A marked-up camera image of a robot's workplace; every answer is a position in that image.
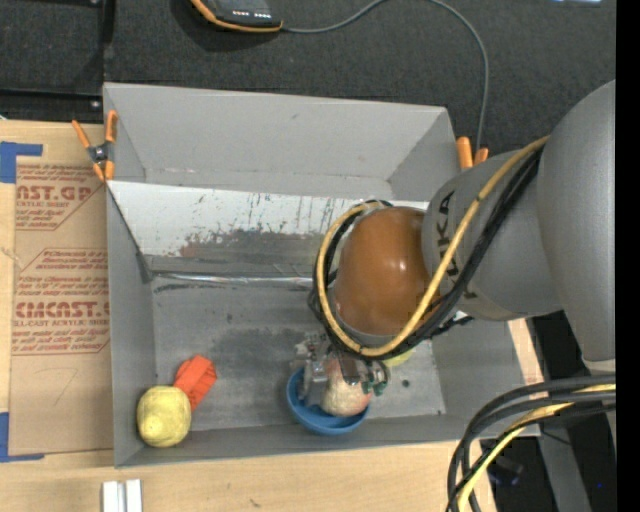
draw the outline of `cardboard sheet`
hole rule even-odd
[[[101,125],[84,128],[103,142]],[[15,207],[3,207],[15,226],[15,247],[3,251],[15,278],[2,282],[13,288],[12,304],[3,302],[12,330],[9,454],[110,448],[105,187],[71,124],[3,121],[0,141],[42,145],[40,157],[18,156]],[[0,344],[6,387],[6,338]]]
[[[0,183],[0,413],[9,407],[15,188],[12,183]]]

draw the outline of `gray robot arm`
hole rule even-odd
[[[430,202],[423,255],[433,273],[468,205],[511,154],[445,184]],[[484,201],[441,283],[449,292],[509,176]],[[553,130],[539,170],[495,235],[457,308],[510,320],[564,310],[592,371],[615,371],[615,81]]]

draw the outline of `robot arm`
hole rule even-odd
[[[456,310],[504,321],[564,309],[585,363],[614,371],[614,125],[611,82],[549,137],[450,180],[423,216],[376,203],[345,214],[318,254],[327,330],[345,350],[384,359]],[[330,289],[336,237],[351,224]]]

